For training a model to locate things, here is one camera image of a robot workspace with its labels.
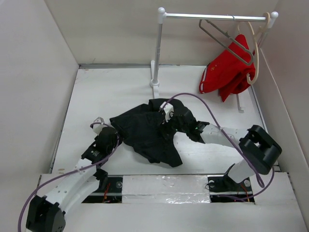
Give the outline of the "cream wooden hanger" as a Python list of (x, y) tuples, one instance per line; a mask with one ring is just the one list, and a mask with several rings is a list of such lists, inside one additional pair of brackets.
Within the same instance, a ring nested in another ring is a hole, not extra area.
[(252, 43), (254, 45), (254, 49), (251, 52), (249, 49), (245, 48), (243, 45), (241, 45), (239, 42), (237, 42), (236, 44), (238, 45), (238, 47), (244, 51), (245, 53), (247, 53), (250, 56), (250, 60), (249, 61), (245, 61), (242, 57), (240, 57), (239, 55), (235, 54), (234, 56), (237, 57), (238, 60), (240, 60), (242, 63), (244, 63), (245, 65), (249, 66), (251, 64), (254, 64), (255, 66), (255, 74), (254, 77), (252, 77), (250, 74), (246, 75), (247, 78), (247, 83), (249, 85), (253, 85), (259, 75), (259, 48), (262, 45), (262, 42), (265, 40), (268, 31), (271, 29), (272, 25), (273, 25), (273, 14), (269, 13), (269, 12), (265, 12), (263, 14), (263, 20), (262, 22), (264, 22), (263, 26), (260, 26), (259, 29), (255, 32), (251, 22), (258, 22), (259, 20), (261, 20), (261, 17), (249, 17), (249, 16), (233, 16), (233, 19), (235, 21), (239, 21), (239, 22), (245, 22), (249, 28), (249, 33), (252, 39)]

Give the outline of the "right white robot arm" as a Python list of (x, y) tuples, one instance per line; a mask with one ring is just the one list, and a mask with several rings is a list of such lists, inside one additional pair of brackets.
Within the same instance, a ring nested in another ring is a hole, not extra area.
[(185, 133), (194, 142), (232, 147), (239, 152), (242, 160), (231, 165), (222, 178), (222, 184), (228, 190), (235, 190), (253, 175), (264, 188), (260, 175), (268, 174), (282, 153), (281, 146), (258, 125), (244, 130), (220, 127), (197, 121), (186, 108), (169, 113), (168, 125), (172, 131)]

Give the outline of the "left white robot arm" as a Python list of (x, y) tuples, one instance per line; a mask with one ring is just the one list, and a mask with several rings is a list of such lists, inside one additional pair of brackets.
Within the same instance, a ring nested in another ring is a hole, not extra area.
[(94, 142), (81, 155), (74, 169), (39, 185), (27, 199), (26, 229), (30, 232), (61, 232), (70, 211), (87, 196), (107, 187), (102, 166), (121, 144), (118, 131), (103, 124)]

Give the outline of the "black denim trousers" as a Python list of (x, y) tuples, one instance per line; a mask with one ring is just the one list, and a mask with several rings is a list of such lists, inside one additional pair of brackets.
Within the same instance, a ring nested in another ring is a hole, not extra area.
[[(147, 104), (138, 105), (118, 116), (110, 118), (111, 125), (119, 132), (123, 142), (145, 157), (150, 163), (165, 163), (171, 167), (183, 164), (174, 145), (177, 131), (171, 127), (171, 120), (162, 124), (164, 115), (159, 111), (167, 99), (150, 99)], [(177, 99), (170, 104), (177, 110), (188, 110)]]

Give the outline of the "silver foil tape strip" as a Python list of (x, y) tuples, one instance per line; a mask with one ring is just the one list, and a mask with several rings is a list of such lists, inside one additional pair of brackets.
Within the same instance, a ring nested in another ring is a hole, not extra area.
[(122, 203), (210, 203), (205, 175), (125, 175)]

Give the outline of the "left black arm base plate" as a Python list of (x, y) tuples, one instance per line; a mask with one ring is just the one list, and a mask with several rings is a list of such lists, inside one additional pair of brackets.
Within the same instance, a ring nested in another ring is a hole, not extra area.
[(106, 184), (91, 193), (83, 203), (122, 203), (123, 176), (108, 176)]

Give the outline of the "white and silver clothes rack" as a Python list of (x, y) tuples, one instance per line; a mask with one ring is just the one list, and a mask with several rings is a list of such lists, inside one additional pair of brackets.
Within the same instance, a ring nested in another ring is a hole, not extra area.
[[(150, 86), (153, 90), (153, 97), (159, 98), (159, 80), (158, 80), (158, 72), (159, 72), (159, 60), (160, 60), (160, 48), (161, 48), (161, 40), (162, 40), (162, 28), (163, 28), (163, 22), (166, 18), (174, 18), (174, 19), (198, 19), (199, 20), (199, 28), (204, 31), (208, 36), (210, 36), (213, 40), (215, 40), (220, 46), (222, 46), (224, 49), (229, 51), (233, 56), (236, 54), (233, 52), (230, 48), (228, 48), (226, 45), (224, 45), (221, 41), (219, 41), (217, 38), (215, 38), (211, 33), (209, 33), (204, 27), (202, 27), (202, 22), (206, 21), (210, 25), (212, 25), (216, 30), (218, 30), (220, 33), (222, 33), (226, 38), (228, 38), (230, 41), (237, 43), (235, 39), (233, 39), (227, 32), (224, 32), (221, 30), (218, 26), (216, 26), (213, 23), (213, 20), (217, 21), (233, 21), (238, 22), (233, 19), (233, 16), (238, 15), (213, 15), (213, 14), (181, 14), (181, 13), (167, 13), (165, 8), (160, 7), (157, 10), (158, 16), (157, 16), (157, 23), (158, 23), (158, 32), (157, 32), (157, 39), (156, 39), (156, 48), (155, 48), (155, 58), (154, 60), (151, 60), (150, 66), (151, 66), (151, 81)], [(276, 19), (279, 17), (278, 12), (271, 12), (273, 14), (273, 25), (276, 21)], [(260, 26), (264, 25), (263, 16), (261, 16), (261, 20), (258, 22), (251, 22), (251, 25), (256, 32)]]

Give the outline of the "red garment with white stripes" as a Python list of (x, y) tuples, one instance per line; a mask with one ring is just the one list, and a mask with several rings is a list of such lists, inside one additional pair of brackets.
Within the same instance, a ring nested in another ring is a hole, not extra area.
[(247, 83), (247, 75), (255, 76), (255, 66), (247, 66), (229, 51), (223, 51), (205, 68), (198, 90), (200, 93), (219, 91), (219, 96), (224, 102), (229, 95), (239, 94), (250, 85)]

